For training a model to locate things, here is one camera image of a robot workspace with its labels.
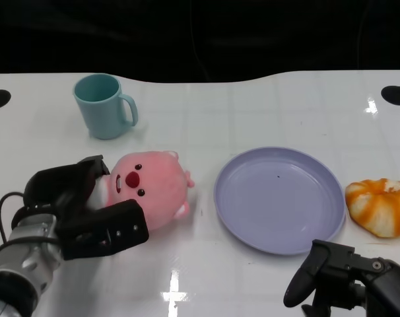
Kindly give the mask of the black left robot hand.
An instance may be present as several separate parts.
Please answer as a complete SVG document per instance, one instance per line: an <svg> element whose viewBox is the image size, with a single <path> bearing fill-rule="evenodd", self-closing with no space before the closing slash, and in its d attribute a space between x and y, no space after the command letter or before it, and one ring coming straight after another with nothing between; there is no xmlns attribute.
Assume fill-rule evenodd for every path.
<svg viewBox="0 0 400 317"><path fill-rule="evenodd" d="M36 215L55 216L54 232L64 260L111 256L145 243L149 231L134 199L89 209L96 181L109 175L102 155L35 173L24 189L24 206L13 224Z"/></svg>

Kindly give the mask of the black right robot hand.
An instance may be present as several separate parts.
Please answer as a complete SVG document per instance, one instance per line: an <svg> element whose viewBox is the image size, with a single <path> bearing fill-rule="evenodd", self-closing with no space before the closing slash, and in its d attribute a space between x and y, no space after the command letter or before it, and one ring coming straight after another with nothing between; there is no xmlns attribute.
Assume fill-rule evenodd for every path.
<svg viewBox="0 0 400 317"><path fill-rule="evenodd" d="M365 258L350 246L314 240L283 298L305 316L330 316L333 307L360 306L367 316L400 316L400 265Z"/></svg>

